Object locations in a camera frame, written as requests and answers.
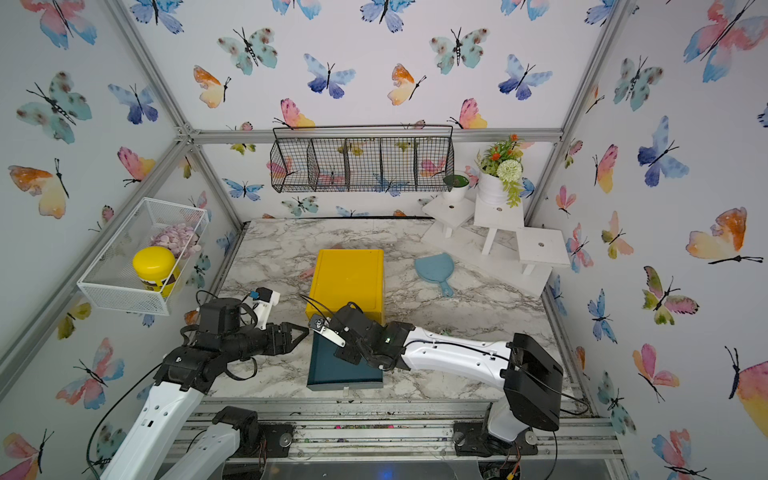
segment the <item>marble tabletop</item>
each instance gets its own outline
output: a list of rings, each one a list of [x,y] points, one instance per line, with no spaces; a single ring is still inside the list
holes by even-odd
[[[242,297],[265,286],[281,294],[270,322],[306,325],[306,303],[296,294],[309,294],[312,281],[301,280],[300,274],[314,265],[318,252],[337,243],[350,249],[381,249],[386,320],[477,340],[511,341],[515,332],[527,333],[562,363],[539,298],[519,293],[458,261],[449,279],[455,292],[452,298],[443,298],[438,285],[418,278],[414,259],[441,253],[421,242],[433,222],[365,218],[253,220],[219,295]],[[311,351],[312,339],[308,337],[290,354],[257,357],[259,372],[255,378],[237,382],[220,376],[210,395],[350,399],[498,399],[503,395],[480,382],[431,370],[385,372],[381,389],[314,392],[306,387]],[[230,371],[241,377],[250,376],[252,368],[250,361],[230,365]]]

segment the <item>butterfly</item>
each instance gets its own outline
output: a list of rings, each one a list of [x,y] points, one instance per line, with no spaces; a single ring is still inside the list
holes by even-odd
[[[637,161],[640,165],[648,165],[648,170],[645,172],[645,184],[648,187],[656,187],[659,184],[659,171],[666,178],[682,178],[688,175],[690,170],[686,165],[668,155],[672,150],[680,148],[679,145],[672,146],[674,140],[669,143],[669,133],[669,118],[664,115],[653,135],[654,146],[640,147],[637,153]]]
[[[139,93],[136,93],[136,85],[133,87],[129,86],[131,91],[118,87],[115,84],[109,84],[107,88],[117,97],[122,105],[130,107],[128,109],[128,121],[132,124],[139,125],[143,121],[142,114],[149,121],[157,121],[157,109],[149,106],[150,103],[154,102],[149,87],[144,87],[144,90]]]
[[[248,197],[254,202],[261,198],[256,192],[261,190],[264,187],[263,185],[249,185],[247,182],[243,182],[243,185],[240,185],[237,182],[233,182],[226,178],[222,178],[221,180],[224,180],[224,183],[232,188],[232,190],[230,190],[230,196],[232,198]]]
[[[664,76],[664,69],[662,67],[649,67],[643,69],[643,65],[648,60],[648,57],[643,60],[640,57],[640,66],[637,67],[637,72],[633,77],[630,77],[634,71],[634,62],[629,58],[625,58],[621,62],[621,78],[616,82],[616,89],[614,90],[614,103],[618,104],[622,100],[631,99],[629,105],[632,107],[632,111],[636,111],[643,106],[643,103],[648,99],[650,95],[650,85],[655,85]]]
[[[349,211],[346,208],[341,208],[338,206],[336,206],[336,212],[342,217],[368,217],[369,216],[368,212],[356,213],[354,210]]]
[[[376,191],[389,193],[393,197],[399,197],[400,189],[408,186],[408,182],[387,180],[384,176],[379,174],[373,174],[373,176],[376,179]]]
[[[230,128],[229,125],[227,125],[227,128],[229,128],[230,130],[235,130],[235,131],[238,130],[237,126],[235,126],[235,128],[233,129],[233,128]],[[252,131],[253,130],[253,125],[251,125],[249,121],[244,122],[242,125],[240,125],[240,130],[242,130],[242,131]],[[234,144],[234,145],[232,145],[230,147],[230,150],[239,151],[240,155],[245,155],[245,151],[246,150],[248,150],[248,151],[256,151],[256,145],[254,145],[254,144]]]
[[[136,20],[141,23],[149,23],[154,16],[154,24],[157,21],[163,22],[165,28],[172,34],[184,31],[181,23],[172,16],[176,14],[176,9],[183,0],[137,0],[138,3],[131,7],[131,13]]]
[[[581,270],[581,265],[583,265],[584,268],[594,265],[594,262],[592,261],[592,258],[589,256],[589,253],[587,253],[587,251],[584,250],[584,245],[586,245],[587,243],[589,243],[589,240],[586,240],[583,243],[581,242],[581,223],[580,223],[576,226],[576,228],[574,228],[574,237],[569,238],[568,241],[565,242],[565,249],[571,255],[571,270],[573,270],[576,273],[579,273],[579,271]]]
[[[22,192],[29,192],[36,197],[41,195],[38,203],[38,212],[41,215],[51,216],[60,219],[67,210],[67,199],[69,192],[61,179],[61,172],[58,171],[59,159],[54,159],[56,167],[56,178],[45,170],[36,168],[19,167],[11,165],[8,169],[11,171],[11,180]]]
[[[516,90],[515,97],[518,100],[525,100],[531,96],[531,87],[538,87],[552,77],[551,71],[528,74],[536,65],[530,65],[523,70],[523,66],[514,55],[507,57],[507,75],[509,80],[498,84],[498,89],[502,94],[507,94]]]
[[[502,0],[502,13],[511,14],[519,5],[525,3],[525,0]],[[547,13],[549,10],[549,0],[528,0],[528,18],[535,20]]]
[[[128,173],[133,177],[123,180],[123,182],[125,182],[123,187],[127,187],[134,182],[141,182],[147,178],[147,175],[152,171],[155,164],[153,159],[139,157],[131,151],[130,148],[126,147],[120,147],[120,150],[118,150],[118,158],[120,159],[120,163],[123,164],[126,170],[128,170]]]
[[[68,34],[74,38],[75,33],[91,45],[96,43],[96,27],[78,15],[85,8],[82,0],[64,0],[63,2],[22,0],[22,7],[30,12],[44,12],[40,17],[40,30],[51,39],[53,45],[59,48],[67,50]]]
[[[272,0],[272,7],[275,12],[280,12],[281,15],[285,15],[290,7],[291,0]],[[299,8],[303,12],[304,16],[309,20],[312,20],[320,13],[320,2],[317,0],[293,0],[293,7],[296,7],[296,2],[299,2]]]
[[[557,275],[554,278],[554,283],[552,286],[549,287],[549,293],[552,294],[552,299],[558,306],[558,310],[560,310],[560,314],[562,316],[568,316],[568,311],[565,309],[565,305],[563,304],[563,293],[560,291],[560,276]]]
[[[75,331],[74,321],[77,319],[85,320],[89,316],[91,316],[91,304],[88,302],[70,308],[58,323],[58,339],[68,339]]]
[[[584,23],[588,23],[589,25],[594,25],[598,23],[600,20],[605,23],[605,18],[608,17],[608,14],[611,13],[611,9],[614,7],[615,0],[601,0],[603,2],[603,5],[598,5],[596,7],[592,7],[587,10],[587,17],[584,19]]]
[[[623,230],[619,230],[619,214],[616,210],[614,210],[608,225],[611,229],[603,230],[603,243],[608,244],[608,256],[616,260],[619,253],[622,255],[634,253],[634,248],[630,247],[629,243],[625,242],[623,238],[619,238],[622,235],[626,235],[626,233]]]
[[[479,173],[477,169],[474,167],[467,165],[464,167],[464,173],[467,174],[467,177],[469,178],[469,188],[475,188],[478,186],[478,181],[480,181],[480,177],[478,176]]]
[[[741,20],[744,12],[754,5],[756,0],[747,0],[740,12],[735,12],[734,0],[715,0],[707,10],[707,16],[715,25],[699,28],[690,37],[685,49],[685,62],[708,55],[704,67],[703,81],[717,81],[730,71],[733,47],[737,50],[752,50],[765,37],[768,37],[768,16],[751,17]]]
[[[486,128],[488,126],[488,122],[480,116],[478,102],[474,98],[464,100],[464,103],[462,103],[462,113],[458,116],[458,120],[454,117],[449,118],[461,128]]]
[[[208,105],[208,108],[216,108],[222,102],[227,101],[227,89],[229,88],[230,80],[232,80],[232,78],[227,77],[224,85],[222,85],[216,77],[198,65],[194,66],[193,73],[195,81],[200,84],[200,88],[205,89],[205,91],[200,94],[200,99],[203,103]]]
[[[568,168],[571,166],[571,164],[574,163],[574,155],[576,155],[579,150],[581,150],[581,147],[584,145],[584,142],[579,141],[571,141],[571,144],[568,145],[568,152],[565,154],[565,167]]]
[[[765,415],[768,406],[768,395],[766,394],[768,391],[768,362],[758,363],[740,372],[739,350],[734,348],[733,353],[731,353],[728,347],[725,349],[728,350],[733,371],[736,373],[733,377],[733,388],[730,390],[728,399],[738,395],[746,413],[749,414],[763,435],[768,437],[768,418]]]
[[[600,381],[600,385],[598,385],[598,400],[600,400],[600,403],[608,405],[614,431],[622,435],[625,435],[627,430],[637,433],[637,427],[634,426],[632,417],[629,416],[627,410],[619,403],[619,400],[623,399],[623,397],[619,396],[618,389],[615,390],[614,394],[614,383],[611,381],[611,377],[608,376],[608,372],[603,372],[603,378]]]
[[[656,455],[664,460],[671,467],[664,466],[672,471],[667,480],[692,480],[692,477],[701,477],[706,480],[710,480],[708,477],[701,475],[701,472],[707,470],[691,470],[688,468],[688,462],[690,462],[690,434],[686,429],[682,432],[670,431],[669,441],[661,435],[656,435],[651,439],[653,447],[651,449]]]
[[[225,257],[230,252],[230,248],[235,244],[236,239],[235,233],[230,231],[225,237],[216,240],[216,245],[224,249]]]
[[[640,371],[639,375],[648,382],[648,385],[656,392],[656,401],[660,403],[659,399],[664,400],[664,397],[659,393],[659,389],[656,385],[664,386],[680,386],[680,379],[673,373],[667,370],[662,370],[659,373],[656,372],[656,349],[648,345],[643,345],[641,352],[635,350],[632,352],[632,358],[634,358],[634,365]]]
[[[568,192],[565,190],[565,185],[560,187],[560,194],[554,198],[554,202],[558,205],[558,210],[563,210],[566,216],[570,217],[571,213],[568,212],[568,208],[576,201],[576,194],[571,194],[570,197],[566,197]]]
[[[669,288],[664,290],[664,286],[661,285],[661,279],[652,266],[646,266],[645,273],[648,277],[648,290],[643,289],[643,294],[645,295],[643,309],[656,312],[654,314],[654,321],[657,325],[665,323],[674,325],[672,312],[693,315],[699,311],[699,304],[696,303],[696,300],[683,295],[670,295],[672,292],[680,290],[679,288],[672,290],[674,276],[672,281],[670,281]]]
[[[521,178],[520,181],[523,183],[523,191],[520,192],[520,198],[528,198],[533,195],[536,190],[536,187],[533,186],[533,182],[525,177]]]
[[[44,430],[43,440],[37,448],[29,445],[29,442],[18,433],[12,433],[5,437],[2,441],[5,454],[10,458],[23,458],[24,461],[0,475],[0,480],[35,480],[38,477],[38,472],[43,472],[43,448],[53,434],[51,432],[48,435],[48,429]]]
[[[614,167],[619,156],[619,147],[611,145],[605,151],[602,160],[598,162],[598,156],[594,158],[594,184],[600,184],[603,192],[609,194],[614,188]]]
[[[608,323],[608,320],[611,320],[610,315],[605,314],[605,292],[603,291],[603,289],[600,289],[600,296],[598,296],[598,303],[595,304],[594,301],[590,300],[589,304],[587,305],[587,310],[589,310],[589,313],[593,317],[595,317],[593,318],[594,326],[592,327],[592,335],[594,335],[594,338],[598,340],[602,339],[603,332],[605,332],[605,336],[611,339],[611,342],[618,343],[616,341],[616,336],[614,335],[614,331],[611,328],[611,324]]]
[[[101,426],[101,430],[98,433],[98,439],[96,440],[96,458],[94,462],[98,465],[100,470],[104,470],[104,467],[112,460],[114,454],[118,452],[120,445],[125,440],[126,433],[123,429],[117,429],[112,431],[112,425],[106,422]]]
[[[271,41],[275,39],[275,32],[272,28],[261,28],[256,30],[249,38],[245,38],[245,28],[240,28],[242,33],[233,30],[240,40],[232,37],[221,37],[218,39],[219,46],[225,52],[228,52],[232,65],[238,67],[244,74],[250,75],[253,72],[253,64],[259,66],[261,62],[265,67],[275,68],[277,66],[277,50]]]
[[[605,100],[605,95],[600,95],[599,97],[598,97],[598,95],[600,95],[600,88],[598,87],[598,85],[595,85],[595,86],[594,86],[594,88],[592,88],[592,95],[591,95],[591,96],[592,96],[592,98],[594,99],[594,101],[592,102],[592,105],[590,105],[590,106],[589,106],[589,108],[587,109],[587,111],[585,111],[585,112],[584,112],[584,114],[585,114],[585,115],[586,115],[586,114],[588,114],[588,113],[589,113],[589,111],[590,111],[590,110],[591,110],[591,109],[592,109],[592,108],[593,108],[595,105],[597,105],[599,101],[603,101],[603,100]]]
[[[102,340],[96,350],[91,368],[85,366],[82,360],[80,361],[82,366],[73,367],[84,370],[87,375],[65,386],[56,394],[56,398],[64,399],[68,404],[74,405],[84,395],[83,406],[86,409],[95,410],[104,405],[107,401],[104,396],[104,387],[107,386],[107,382],[121,378],[125,367],[123,359],[110,362],[113,352],[109,338]]]
[[[190,279],[187,280],[187,285],[194,284],[197,288],[205,288],[204,275],[205,271],[208,269],[210,269],[210,259],[208,258],[208,255],[203,255],[201,253],[197,258],[197,262],[194,264],[194,273],[192,273]]]
[[[91,119],[91,107],[86,103],[85,97],[73,92],[69,73],[60,71],[51,80],[48,88],[50,97],[43,93],[42,88],[35,82],[38,92],[27,90],[47,102],[31,101],[23,104],[16,110],[16,118],[30,125],[40,125],[46,137],[54,140],[63,140],[67,144],[74,143],[74,133],[69,123],[76,125],[72,118],[78,120]]]
[[[341,98],[344,96],[344,90],[342,90],[339,84],[346,85],[355,77],[353,69],[342,70],[332,74],[331,70],[333,70],[336,64],[326,64],[328,65],[326,69],[316,58],[308,53],[304,54],[304,61],[307,65],[307,71],[315,75],[315,79],[307,83],[307,85],[310,87],[310,90],[319,94],[328,88],[328,93],[332,98]]]
[[[589,375],[584,371],[584,368],[587,366],[587,352],[584,351],[583,346],[577,346],[576,347],[576,358],[578,358],[579,365],[581,366],[581,374],[585,377],[587,377],[587,380],[592,380],[589,378]]]
[[[366,22],[373,22],[377,18],[379,23],[384,20],[389,31],[395,33],[402,30],[402,19],[397,14],[402,13],[413,2],[415,0],[373,0],[360,7],[360,11],[362,19]]]
[[[721,213],[710,230],[712,230],[711,235],[704,232],[691,232],[685,250],[696,258],[714,260],[710,265],[728,260],[763,262],[762,257],[739,255],[746,233],[746,208],[732,208]]]
[[[305,117],[304,114],[299,111],[296,103],[294,103],[290,98],[286,98],[280,101],[280,109],[283,111],[283,119],[285,119],[285,121],[282,121],[277,117],[273,117],[275,119],[275,122],[273,123],[283,124],[286,127],[291,128],[315,126],[315,122]]]
[[[301,214],[304,212],[310,212],[312,214],[317,213],[317,209],[319,208],[317,205],[317,197],[307,197],[304,200],[299,200],[298,197],[296,197],[296,201],[294,200],[283,200],[282,203],[288,210],[290,210],[290,213],[293,214],[295,217],[301,217]]]
[[[490,35],[487,28],[472,31],[464,35],[461,40],[458,39],[462,35],[461,29],[458,30],[458,34],[451,29],[451,33],[454,40],[446,37],[433,37],[429,41],[429,46],[437,54],[435,61],[443,75],[447,75],[453,68],[454,56],[457,66],[461,64],[461,61],[464,61],[464,65],[467,67],[476,67],[483,54],[482,47],[478,44],[484,42]]]
[[[426,75],[421,80],[415,82],[411,74],[406,70],[402,64],[395,65],[395,69],[392,70],[392,80],[395,81],[396,89],[390,91],[387,94],[387,98],[392,101],[393,105],[402,105],[406,100],[413,98],[413,94],[416,93],[416,88],[427,78]]]
[[[757,115],[757,120],[764,128],[768,128],[768,107],[766,107],[762,114]]]

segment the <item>butterfly wallpaper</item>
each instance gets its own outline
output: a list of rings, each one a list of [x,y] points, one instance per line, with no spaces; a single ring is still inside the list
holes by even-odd
[[[585,24],[598,27],[617,3],[592,2]],[[555,269],[545,295],[579,346],[574,364],[611,418],[629,472],[761,478],[768,138],[765,86],[755,80],[768,76],[768,4],[638,4],[624,13],[531,221],[562,230],[574,267]],[[548,69],[531,60],[532,71]],[[548,82],[559,73],[551,70]],[[722,435],[737,440],[725,446]]]

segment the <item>orange butterfly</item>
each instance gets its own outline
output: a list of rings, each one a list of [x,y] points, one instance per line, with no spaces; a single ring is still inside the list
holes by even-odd
[[[29,167],[19,167],[11,165],[8,169],[11,171],[11,179],[16,187],[21,191],[28,191],[33,197],[40,197],[38,211],[41,215],[50,215],[55,219],[62,218],[67,210],[67,199],[69,192],[61,180],[61,173],[58,171],[59,159],[55,158],[56,177],[45,170],[37,170]]]
[[[630,247],[629,243],[625,242],[623,238],[619,238],[622,235],[626,235],[626,233],[623,230],[619,230],[619,214],[616,210],[614,210],[608,225],[611,226],[611,229],[603,230],[603,242],[608,244],[608,256],[616,260],[619,253],[622,255],[634,253],[634,248]]]
[[[223,101],[227,101],[227,85],[232,78],[227,77],[224,85],[220,81],[201,67],[194,66],[194,79],[200,84],[200,88],[205,91],[200,94],[200,99],[208,105],[208,108],[216,108]]]
[[[406,100],[410,100],[413,97],[413,94],[416,92],[416,88],[419,88],[419,85],[426,78],[427,77],[425,75],[418,82],[414,81],[413,77],[406,70],[406,68],[403,67],[402,64],[398,63],[395,65],[395,69],[392,70],[392,80],[395,81],[395,86],[397,88],[390,91],[387,94],[387,97],[392,101],[393,105],[401,105],[405,103]]]
[[[721,213],[710,230],[712,230],[711,235],[704,232],[691,232],[685,250],[696,258],[714,260],[710,265],[728,260],[763,262],[762,257],[739,255],[746,233],[746,208],[732,208]]]

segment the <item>potted plant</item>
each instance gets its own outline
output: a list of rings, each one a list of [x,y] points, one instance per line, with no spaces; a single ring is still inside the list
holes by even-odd
[[[455,203],[461,201],[469,190],[469,179],[461,174],[448,175],[442,179],[451,190],[442,193],[446,202]]]
[[[517,135],[510,135],[508,140],[496,142],[484,154],[478,152],[478,196],[487,204],[506,203],[510,207],[520,204],[520,193],[523,191],[520,185],[523,175],[520,143]]]

